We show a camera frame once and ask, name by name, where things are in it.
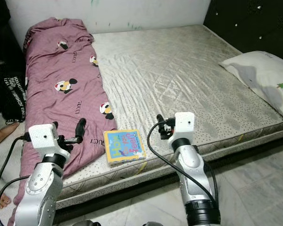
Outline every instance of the children's book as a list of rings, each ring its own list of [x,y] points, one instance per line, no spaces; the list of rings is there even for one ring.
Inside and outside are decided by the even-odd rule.
[[[110,164],[146,158],[146,152],[137,129],[105,131],[104,141]]]

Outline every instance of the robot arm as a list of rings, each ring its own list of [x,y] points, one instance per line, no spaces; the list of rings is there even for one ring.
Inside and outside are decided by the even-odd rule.
[[[86,119],[81,119],[75,137],[58,136],[57,123],[35,125],[29,128],[29,137],[42,162],[38,163],[25,184],[25,194],[18,205],[16,226],[52,225],[56,198],[63,188],[63,167],[70,158],[71,144],[83,141]]]
[[[204,161],[191,145],[194,130],[194,114],[190,112],[176,113],[175,119],[166,119],[165,125],[160,125],[162,139],[168,139],[169,146],[177,156],[175,164],[189,176],[197,180],[210,194],[211,187],[204,172]],[[185,206],[189,226],[220,225],[220,212],[207,193],[178,172],[180,189]]]

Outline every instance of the black headboard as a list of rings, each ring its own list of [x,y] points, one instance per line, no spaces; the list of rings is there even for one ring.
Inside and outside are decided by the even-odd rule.
[[[283,0],[211,0],[204,25],[241,52],[283,59]]]

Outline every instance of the pillow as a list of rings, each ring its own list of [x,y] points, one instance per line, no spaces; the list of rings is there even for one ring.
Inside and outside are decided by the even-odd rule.
[[[283,60],[254,51],[220,63],[228,72],[268,102],[283,116]]]

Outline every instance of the pink blanket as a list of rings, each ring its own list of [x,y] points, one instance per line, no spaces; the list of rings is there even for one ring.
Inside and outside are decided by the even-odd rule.
[[[92,41],[81,20],[50,18],[31,27],[24,43],[28,77],[26,130],[32,125],[57,121],[58,134],[70,138],[75,136],[79,119],[87,120],[84,141],[74,145],[64,167],[65,177],[102,155],[103,131],[117,128]],[[40,161],[31,143],[26,143],[20,176],[31,175]],[[16,206],[24,195],[24,185],[22,181],[14,198]]]

